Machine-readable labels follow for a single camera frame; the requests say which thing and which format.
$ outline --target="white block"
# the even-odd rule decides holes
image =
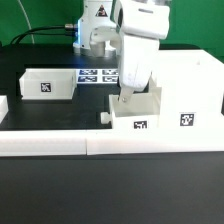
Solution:
[[[110,95],[109,103],[114,129],[151,129],[158,126],[159,104],[151,93],[134,94],[128,104],[119,103],[117,95]]]
[[[76,87],[75,69],[26,69],[20,78],[22,99],[72,99]]]
[[[6,96],[0,96],[0,124],[8,113],[8,103]]]

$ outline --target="black surface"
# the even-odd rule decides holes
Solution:
[[[222,224],[224,154],[0,160],[4,224]]]
[[[3,122],[6,130],[100,128],[98,109],[107,107],[104,96],[117,87],[78,88],[76,97],[88,102],[79,105],[86,112],[83,117],[72,114],[73,101],[21,103],[16,79],[27,66],[65,65],[110,67],[111,61],[75,57],[70,46],[3,47],[0,94],[8,95],[10,106]],[[89,100],[89,94],[97,95],[99,102]],[[41,118],[49,110],[51,117]],[[62,112],[66,119],[60,120]],[[90,116],[96,116],[95,123]],[[40,125],[40,119],[47,119],[47,125]],[[223,152],[0,158],[3,224],[223,224],[223,220]]]

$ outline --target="wire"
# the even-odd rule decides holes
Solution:
[[[22,9],[22,11],[23,11],[23,14],[24,14],[24,16],[25,16],[25,19],[26,19],[27,25],[28,25],[29,29],[31,30],[31,29],[32,29],[32,27],[31,27],[31,24],[30,24],[29,18],[28,18],[28,16],[27,16],[26,10],[24,9],[23,4],[21,3],[21,1],[20,1],[20,0],[17,0],[17,2],[18,2],[18,4],[20,5],[20,8],[21,8],[21,9]],[[32,40],[32,43],[34,44],[34,43],[35,43],[35,41],[34,41],[34,37],[33,37],[33,35],[31,35],[31,40]]]
[[[10,42],[10,44],[13,44],[13,42],[16,40],[15,44],[19,44],[20,41],[26,37],[27,35],[32,35],[32,34],[35,34],[35,32],[37,31],[43,31],[43,30],[56,30],[56,29],[65,29],[65,26],[63,25],[59,25],[59,26],[44,26],[44,27],[37,27],[37,28],[34,28],[34,29],[30,29],[28,31],[26,31],[25,33],[23,34],[20,34],[16,37],[14,37],[12,39],[12,41]]]

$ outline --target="white robot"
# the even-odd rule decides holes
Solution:
[[[90,49],[89,38],[93,29],[97,27],[111,27],[116,25],[110,20],[112,0],[84,0],[83,15],[78,21],[78,37],[73,44],[74,53],[93,56]],[[98,48],[105,51],[105,57],[115,57],[116,51],[109,44]]]
[[[102,123],[111,122],[117,130],[223,126],[223,64],[203,50],[159,51],[159,40],[169,30],[169,4],[115,0],[116,31],[108,26],[91,33],[93,54],[103,56],[99,49],[110,40],[119,62],[121,92],[109,96],[110,114],[101,114]],[[219,80],[214,88],[211,74]],[[147,84],[147,93],[133,94]]]

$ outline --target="white platform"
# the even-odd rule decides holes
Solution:
[[[3,131],[0,156],[224,151],[224,65],[201,50],[160,51],[158,61],[150,94],[160,102],[159,115],[157,110],[149,110],[158,116],[157,126],[154,123],[141,130]],[[147,104],[150,100],[142,108],[148,110]],[[138,108],[135,112],[145,111]],[[194,114],[194,125],[181,126],[182,113]],[[122,118],[122,114],[116,115],[115,119]]]

